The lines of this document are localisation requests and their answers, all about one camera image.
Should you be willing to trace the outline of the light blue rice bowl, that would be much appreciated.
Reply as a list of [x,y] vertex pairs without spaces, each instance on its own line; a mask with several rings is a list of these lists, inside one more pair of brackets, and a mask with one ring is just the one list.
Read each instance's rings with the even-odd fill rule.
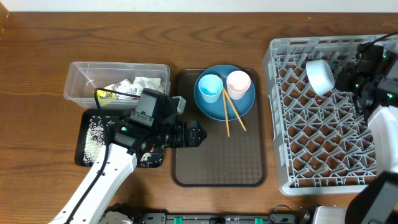
[[307,77],[317,95],[324,95],[334,89],[335,79],[325,60],[313,60],[306,63]]

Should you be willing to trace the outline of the light blue cup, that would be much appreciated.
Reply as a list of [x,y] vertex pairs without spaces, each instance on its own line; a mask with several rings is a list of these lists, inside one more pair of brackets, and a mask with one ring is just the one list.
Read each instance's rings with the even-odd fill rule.
[[223,81],[215,74],[204,75],[199,80],[198,89],[206,103],[215,103],[223,91]]

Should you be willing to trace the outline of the white paper napkin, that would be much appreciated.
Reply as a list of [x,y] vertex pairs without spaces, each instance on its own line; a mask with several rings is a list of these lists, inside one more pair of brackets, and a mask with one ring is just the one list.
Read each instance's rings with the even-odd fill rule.
[[136,77],[131,88],[134,95],[140,95],[145,88],[165,93],[165,83],[160,78]]

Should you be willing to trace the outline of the yellow green snack wrapper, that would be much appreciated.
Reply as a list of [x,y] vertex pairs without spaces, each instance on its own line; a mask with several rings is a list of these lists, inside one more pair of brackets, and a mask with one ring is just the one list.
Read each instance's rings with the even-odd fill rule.
[[139,98],[128,79],[97,89],[95,96],[97,96],[100,106],[110,104],[115,100],[135,100]]

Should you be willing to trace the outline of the grey dishwasher rack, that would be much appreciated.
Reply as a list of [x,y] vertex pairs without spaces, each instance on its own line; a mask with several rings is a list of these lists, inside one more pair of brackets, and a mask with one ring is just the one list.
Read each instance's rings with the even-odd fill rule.
[[337,74],[359,62],[358,45],[397,52],[397,35],[284,38],[262,60],[271,105],[279,190],[288,196],[355,194],[376,177],[373,136],[352,92],[317,95],[306,63],[325,60]]

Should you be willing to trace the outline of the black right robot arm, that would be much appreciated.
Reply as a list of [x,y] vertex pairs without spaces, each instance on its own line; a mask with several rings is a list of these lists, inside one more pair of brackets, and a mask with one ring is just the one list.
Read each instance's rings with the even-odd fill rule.
[[348,205],[345,223],[397,223],[397,52],[359,44],[359,62],[337,76],[337,90],[352,92],[371,131],[377,177]]

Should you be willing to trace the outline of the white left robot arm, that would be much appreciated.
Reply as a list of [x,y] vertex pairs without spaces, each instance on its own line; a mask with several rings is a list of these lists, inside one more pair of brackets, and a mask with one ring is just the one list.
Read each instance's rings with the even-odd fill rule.
[[166,124],[145,134],[123,126],[112,143],[101,147],[86,177],[51,223],[99,223],[118,188],[146,153],[167,147],[198,147],[206,137],[197,120],[190,126],[185,121]]

